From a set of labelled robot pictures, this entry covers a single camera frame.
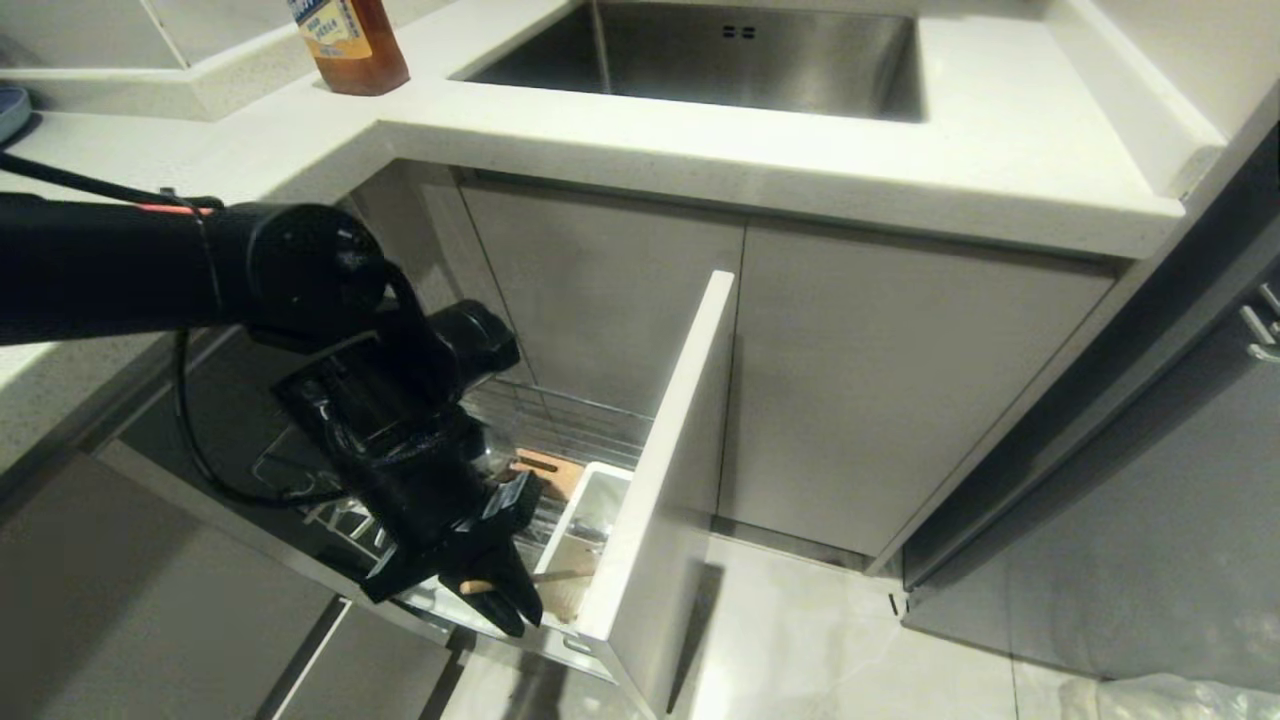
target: floor tile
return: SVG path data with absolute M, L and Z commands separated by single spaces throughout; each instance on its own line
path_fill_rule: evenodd
M 723 538 L 708 562 L 723 575 L 673 719 L 1015 720 L 1009 659 L 902 628 L 896 583 Z M 445 720 L 637 717 L 603 680 L 520 664 L 468 661 Z
M 1092 678 L 1014 661 L 1018 720 L 1096 720 Z

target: plastic bag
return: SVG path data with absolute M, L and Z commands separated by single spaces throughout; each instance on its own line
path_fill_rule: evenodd
M 1280 720 L 1280 696 L 1178 675 L 1093 683 L 1060 691 L 1064 720 Z

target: kitchen cabinet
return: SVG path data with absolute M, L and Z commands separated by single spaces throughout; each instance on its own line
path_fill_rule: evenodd
M 719 514 L 878 555 L 1112 282 L 1084 261 L 753 220 Z
M 516 183 L 462 195 L 536 384 L 652 416 L 707 277 L 739 270 L 744 219 Z
M 88 456 L 0 527 L 4 717 L 250 717 L 333 593 Z

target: stainless steel sink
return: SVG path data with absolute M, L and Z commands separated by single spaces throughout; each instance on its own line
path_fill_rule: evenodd
M 910 18 L 602 1 L 466 79 L 918 122 L 918 76 Z

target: white countertop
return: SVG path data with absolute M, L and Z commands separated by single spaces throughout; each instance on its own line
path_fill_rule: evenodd
M 1183 208 L 1151 191 L 1048 29 L 965 6 L 919 10 L 924 123 L 452 81 L 571 8 L 460 0 L 397 31 L 412 79 L 381 97 L 334 95 L 311 74 L 214 123 L 50 113 L 12 151 L 228 202 L 332 202 L 406 158 L 1025 246 L 1156 252 Z M 0 191 L 82 197 L 10 176 Z M 0 348 L 0 470 L 154 340 Z

